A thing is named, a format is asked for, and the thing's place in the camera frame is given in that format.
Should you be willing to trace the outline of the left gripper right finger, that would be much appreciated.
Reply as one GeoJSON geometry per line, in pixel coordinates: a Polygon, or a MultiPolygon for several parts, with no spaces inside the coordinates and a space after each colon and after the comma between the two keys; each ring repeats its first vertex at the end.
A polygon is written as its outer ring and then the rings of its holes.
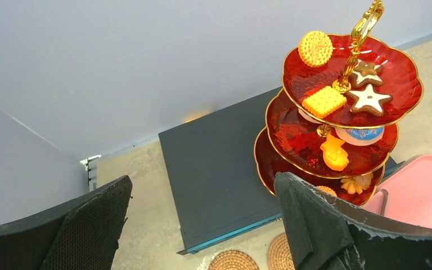
{"type": "Polygon", "coordinates": [[[276,198],[296,269],[432,269],[432,229],[374,214],[290,172],[276,198]]]}

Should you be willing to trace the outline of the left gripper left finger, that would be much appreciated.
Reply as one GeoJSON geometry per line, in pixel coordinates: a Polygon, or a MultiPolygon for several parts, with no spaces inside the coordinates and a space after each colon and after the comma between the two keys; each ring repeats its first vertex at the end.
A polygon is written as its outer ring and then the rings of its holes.
{"type": "Polygon", "coordinates": [[[131,179],[124,175],[0,225],[0,269],[111,269],[131,192],[131,179]]]}

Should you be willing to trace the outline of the woven rattan coaster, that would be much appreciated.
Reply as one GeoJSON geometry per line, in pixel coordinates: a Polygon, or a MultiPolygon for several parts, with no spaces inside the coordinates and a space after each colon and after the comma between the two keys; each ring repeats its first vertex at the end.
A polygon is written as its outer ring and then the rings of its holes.
{"type": "Polygon", "coordinates": [[[271,241],[267,262],[269,270],[295,270],[286,233],[277,235],[271,241]]]}
{"type": "Polygon", "coordinates": [[[216,255],[207,270],[260,270],[260,268],[247,253],[227,250],[216,255]]]}

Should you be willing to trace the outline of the swirl butter cookie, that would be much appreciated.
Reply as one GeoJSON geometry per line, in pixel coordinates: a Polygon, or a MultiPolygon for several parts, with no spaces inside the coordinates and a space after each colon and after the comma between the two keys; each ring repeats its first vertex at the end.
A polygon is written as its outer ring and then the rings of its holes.
{"type": "Polygon", "coordinates": [[[344,178],[340,181],[341,188],[346,190],[348,194],[361,194],[368,189],[372,182],[373,173],[359,175],[356,177],[344,178]]]}

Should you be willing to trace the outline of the orange fish shaped cake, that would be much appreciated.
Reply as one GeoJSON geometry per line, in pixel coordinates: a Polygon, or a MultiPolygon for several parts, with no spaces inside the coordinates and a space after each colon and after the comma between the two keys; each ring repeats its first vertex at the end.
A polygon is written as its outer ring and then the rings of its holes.
{"type": "Polygon", "coordinates": [[[328,134],[325,142],[320,145],[324,163],[334,171],[340,172],[349,164],[348,153],[342,148],[344,143],[342,139],[328,134]]]}

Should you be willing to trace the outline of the pink serving tray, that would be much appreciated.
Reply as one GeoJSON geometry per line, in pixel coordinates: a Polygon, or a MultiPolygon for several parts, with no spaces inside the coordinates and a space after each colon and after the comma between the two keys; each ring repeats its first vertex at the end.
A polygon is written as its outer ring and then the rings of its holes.
{"type": "Polygon", "coordinates": [[[389,193],[385,217],[426,228],[432,228],[432,155],[409,160],[388,179],[379,184],[371,200],[362,206],[379,214],[382,194],[389,193]]]}

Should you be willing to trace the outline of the blue frosted donut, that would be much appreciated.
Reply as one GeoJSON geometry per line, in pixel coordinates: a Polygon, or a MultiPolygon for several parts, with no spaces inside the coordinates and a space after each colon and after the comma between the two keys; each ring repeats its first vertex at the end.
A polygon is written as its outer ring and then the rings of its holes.
{"type": "Polygon", "coordinates": [[[337,136],[348,144],[354,146],[368,146],[381,140],[384,127],[374,129],[344,129],[335,128],[337,136]]]}

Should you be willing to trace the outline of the red three-tier cake stand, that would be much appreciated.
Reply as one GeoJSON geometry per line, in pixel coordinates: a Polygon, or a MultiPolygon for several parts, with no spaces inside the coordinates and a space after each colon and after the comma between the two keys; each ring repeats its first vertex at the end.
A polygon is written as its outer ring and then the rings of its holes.
{"type": "Polygon", "coordinates": [[[398,122],[420,103],[424,92],[414,61],[406,53],[371,36],[371,30],[383,12],[382,1],[373,1],[350,34],[327,34],[332,41],[333,52],[330,60],[321,67],[306,65],[299,56],[298,46],[287,54],[282,66],[282,88],[270,100],[265,111],[263,133],[258,134],[254,144],[257,165],[265,162],[260,150],[269,142],[281,158],[305,174],[341,181],[344,178],[373,173],[370,187],[361,194],[348,194],[341,188],[341,183],[338,191],[333,189],[339,198],[355,205],[364,205],[373,197],[383,179],[389,155],[398,142],[398,122]],[[364,89],[352,88],[349,83],[349,76],[358,59],[384,67],[379,74],[384,85],[373,85],[376,92],[393,97],[390,103],[383,106],[383,116],[350,111],[353,100],[345,93],[349,90],[364,89]],[[331,86],[343,94],[347,102],[320,119],[308,112],[302,102],[326,86],[331,86]],[[321,123],[306,121],[300,116],[298,109],[321,123]],[[320,149],[328,134],[339,138],[335,132],[336,127],[384,127],[385,130],[381,140],[372,145],[354,146],[345,142],[342,148],[348,153],[349,164],[338,172],[324,163],[320,149]]]}

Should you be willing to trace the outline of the square yellow biscuit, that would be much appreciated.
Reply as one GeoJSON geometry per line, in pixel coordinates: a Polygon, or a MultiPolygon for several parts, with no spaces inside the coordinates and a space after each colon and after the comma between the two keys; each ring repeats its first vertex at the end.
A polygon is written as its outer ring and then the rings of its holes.
{"type": "Polygon", "coordinates": [[[326,86],[305,98],[303,107],[317,118],[323,119],[343,107],[347,98],[331,86],[326,86]]]}

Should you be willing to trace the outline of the white iced star cookie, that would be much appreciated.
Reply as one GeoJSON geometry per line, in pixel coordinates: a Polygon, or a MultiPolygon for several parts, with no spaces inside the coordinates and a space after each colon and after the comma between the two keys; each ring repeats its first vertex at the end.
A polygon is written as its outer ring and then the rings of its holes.
{"type": "Polygon", "coordinates": [[[393,97],[389,94],[381,94],[375,91],[372,84],[365,85],[362,90],[349,90],[345,95],[353,100],[350,108],[352,113],[370,113],[374,116],[383,116],[383,106],[390,103],[393,97]]]}

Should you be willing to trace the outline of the brown centred star cookie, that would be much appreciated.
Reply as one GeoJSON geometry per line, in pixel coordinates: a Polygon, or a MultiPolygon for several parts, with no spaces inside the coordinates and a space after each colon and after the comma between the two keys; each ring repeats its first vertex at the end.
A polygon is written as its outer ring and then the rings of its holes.
{"type": "Polygon", "coordinates": [[[376,65],[373,62],[365,62],[361,59],[357,60],[352,73],[349,76],[349,83],[352,88],[360,89],[367,84],[372,84],[377,87],[384,85],[379,74],[383,71],[382,65],[376,65]]]}

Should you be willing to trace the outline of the round biscuit tray corner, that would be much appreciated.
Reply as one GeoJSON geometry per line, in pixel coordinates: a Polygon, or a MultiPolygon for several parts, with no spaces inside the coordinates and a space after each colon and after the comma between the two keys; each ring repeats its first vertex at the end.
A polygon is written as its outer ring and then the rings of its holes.
{"type": "Polygon", "coordinates": [[[325,65],[333,52],[330,37],[322,31],[310,31],[299,42],[298,53],[302,61],[312,67],[318,68],[325,65]]]}

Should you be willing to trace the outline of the round biscuit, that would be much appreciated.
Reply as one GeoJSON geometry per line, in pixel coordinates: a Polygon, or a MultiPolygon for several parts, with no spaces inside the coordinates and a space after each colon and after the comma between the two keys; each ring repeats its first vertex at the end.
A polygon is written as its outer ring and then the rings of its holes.
{"type": "Polygon", "coordinates": [[[320,189],[321,191],[324,191],[324,192],[330,194],[331,196],[335,196],[335,197],[338,196],[337,193],[332,188],[330,188],[330,187],[327,187],[327,186],[317,186],[317,188],[320,189]]]}

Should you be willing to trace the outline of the white chocolate donut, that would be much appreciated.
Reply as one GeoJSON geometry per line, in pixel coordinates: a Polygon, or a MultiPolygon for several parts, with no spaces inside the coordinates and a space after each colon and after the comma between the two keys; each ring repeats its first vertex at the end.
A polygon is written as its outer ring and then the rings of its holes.
{"type": "Polygon", "coordinates": [[[311,122],[311,123],[314,123],[314,124],[320,124],[321,122],[320,121],[317,121],[316,119],[313,119],[312,117],[310,117],[308,114],[306,114],[303,110],[301,110],[301,109],[298,109],[298,113],[300,114],[300,116],[302,117],[302,118],[304,118],[306,121],[309,121],[309,122],[311,122]]]}

